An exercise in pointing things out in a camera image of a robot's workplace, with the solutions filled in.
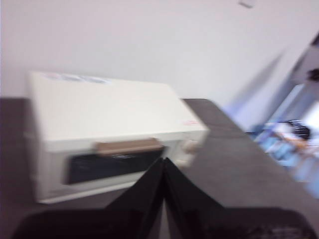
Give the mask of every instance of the sticker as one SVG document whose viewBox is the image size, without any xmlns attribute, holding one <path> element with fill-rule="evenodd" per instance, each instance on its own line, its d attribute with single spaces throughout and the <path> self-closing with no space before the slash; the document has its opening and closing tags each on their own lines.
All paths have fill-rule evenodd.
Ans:
<svg viewBox="0 0 319 239">
<path fill-rule="evenodd" d="M 100 77 L 92 77 L 92 76 L 76 76 L 76 75 L 64 75 L 64 74 L 57 74 L 57 73 L 45 73 L 44 77 L 49 78 L 51 80 L 111 84 L 111 80 L 109 79 L 100 78 Z"/>
<path fill-rule="evenodd" d="M 198 125 L 199 122 L 196 120 L 185 120 L 184 125 Z"/>
</svg>

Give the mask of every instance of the white wall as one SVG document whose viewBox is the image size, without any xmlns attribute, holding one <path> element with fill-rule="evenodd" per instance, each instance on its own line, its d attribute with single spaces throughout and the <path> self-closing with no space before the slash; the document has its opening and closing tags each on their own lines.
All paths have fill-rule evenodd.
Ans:
<svg viewBox="0 0 319 239">
<path fill-rule="evenodd" d="M 1 96 L 25 96 L 28 70 L 166 82 L 248 129 L 269 115 L 318 10 L 318 0 L 2 0 Z"/>
</svg>

